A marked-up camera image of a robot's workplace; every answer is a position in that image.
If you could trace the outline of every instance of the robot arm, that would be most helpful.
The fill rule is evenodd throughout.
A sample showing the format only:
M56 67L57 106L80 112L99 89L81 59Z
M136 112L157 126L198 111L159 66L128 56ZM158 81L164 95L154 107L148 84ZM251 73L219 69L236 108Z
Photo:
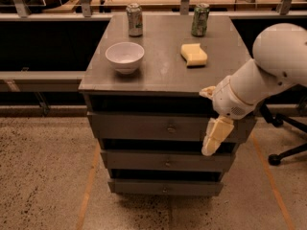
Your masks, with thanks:
M252 52L254 58L237 72L200 92L220 114L207 127L204 155L213 154L233 129L233 120L244 118L261 101L297 84L307 86L305 29L286 23L268 27L256 38Z

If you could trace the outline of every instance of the cabinet top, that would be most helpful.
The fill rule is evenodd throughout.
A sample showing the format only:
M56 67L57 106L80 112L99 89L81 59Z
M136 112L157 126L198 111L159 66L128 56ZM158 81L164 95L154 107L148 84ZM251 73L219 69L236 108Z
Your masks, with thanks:
M192 20L192 15L143 14L143 35L130 37L127 16L114 15L79 90L198 95L201 89L216 85L250 59L248 49L228 16L209 15L204 37L191 35ZM145 49L140 68L131 75L115 72L106 60L106 49L123 41L138 43ZM188 43L201 44L208 55L205 67L186 67L180 49L182 44Z

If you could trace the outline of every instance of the white bowl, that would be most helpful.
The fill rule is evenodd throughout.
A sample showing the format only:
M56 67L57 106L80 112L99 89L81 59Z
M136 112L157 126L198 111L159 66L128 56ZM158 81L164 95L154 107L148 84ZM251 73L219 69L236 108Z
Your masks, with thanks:
M106 58L115 71L130 74L141 65L144 53L144 48L139 44L120 42L106 50Z

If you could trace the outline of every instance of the gray cabinet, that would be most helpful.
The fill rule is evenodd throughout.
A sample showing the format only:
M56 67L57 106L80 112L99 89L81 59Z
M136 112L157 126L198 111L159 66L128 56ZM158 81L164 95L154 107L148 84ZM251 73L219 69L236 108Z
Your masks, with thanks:
M234 122L214 155L201 154L209 119L218 114L199 91L234 73L250 55L227 16L211 16L206 37L191 36L192 18L144 14L143 36L129 37L127 18L114 15L86 70L79 90L113 193L217 196L254 127L252 115ZM106 60L107 47L119 41L145 49L140 69L128 76ZM182 43L200 43L207 65L188 69Z

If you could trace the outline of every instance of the soda can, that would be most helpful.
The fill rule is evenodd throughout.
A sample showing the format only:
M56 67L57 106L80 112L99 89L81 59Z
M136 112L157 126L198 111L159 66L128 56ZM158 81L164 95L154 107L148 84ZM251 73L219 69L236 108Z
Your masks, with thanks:
M194 17L192 23L192 35L204 36L207 30L207 20L209 16L209 5L208 4L197 4L194 8Z
M142 8L137 3L128 4L126 7L129 23L129 35L140 36L143 34Z

